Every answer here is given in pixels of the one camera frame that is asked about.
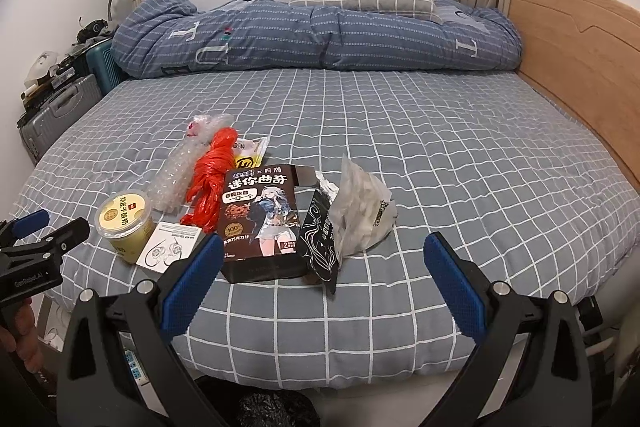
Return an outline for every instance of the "yogurt cup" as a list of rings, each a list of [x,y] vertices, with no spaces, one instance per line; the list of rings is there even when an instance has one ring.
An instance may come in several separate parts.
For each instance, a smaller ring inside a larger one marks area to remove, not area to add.
[[[151,201],[141,190],[110,196],[95,213],[95,228],[127,263],[135,264],[156,227]]]

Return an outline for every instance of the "finger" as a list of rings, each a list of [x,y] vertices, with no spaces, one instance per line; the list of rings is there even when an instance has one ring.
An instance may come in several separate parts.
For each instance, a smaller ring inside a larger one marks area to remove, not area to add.
[[[22,306],[15,314],[15,328],[21,335],[28,334],[36,324],[31,306]]]
[[[4,349],[6,349],[9,353],[15,351],[14,336],[4,328],[0,328],[0,344],[2,344],[2,347],[4,347]]]
[[[42,351],[38,349],[36,353],[29,359],[24,362],[24,367],[27,368],[27,371],[30,373],[37,373],[42,369],[44,365],[44,355]]]
[[[33,329],[27,336],[18,340],[15,348],[15,354],[20,357],[21,360],[29,360],[38,351],[38,332]]]

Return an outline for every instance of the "white box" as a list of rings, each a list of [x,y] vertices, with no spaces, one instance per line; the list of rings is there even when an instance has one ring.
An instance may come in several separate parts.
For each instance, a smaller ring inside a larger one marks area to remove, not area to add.
[[[164,273],[174,261],[188,258],[203,237],[204,232],[198,227],[160,221],[146,242],[136,264]]]

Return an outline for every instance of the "anime character illustration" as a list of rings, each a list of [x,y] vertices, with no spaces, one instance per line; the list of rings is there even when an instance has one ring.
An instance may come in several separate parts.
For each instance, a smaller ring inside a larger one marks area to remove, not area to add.
[[[182,257],[182,247],[175,240],[166,247],[159,243],[155,245],[145,256],[145,263],[149,267],[157,266],[160,263],[164,263],[165,266],[169,266],[173,261],[178,261]]]
[[[295,252],[300,224],[282,188],[265,187],[260,196],[252,201],[246,218],[254,222],[249,244],[257,237],[263,256],[275,255],[276,243],[280,253]]]

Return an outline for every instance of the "black pouch with white swirls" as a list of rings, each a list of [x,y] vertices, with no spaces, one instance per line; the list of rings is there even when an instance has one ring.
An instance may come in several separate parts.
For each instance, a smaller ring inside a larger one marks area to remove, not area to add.
[[[334,247],[334,226],[328,217],[329,206],[329,197],[316,189],[298,236],[296,253],[306,260],[327,291],[334,295],[338,257]]]

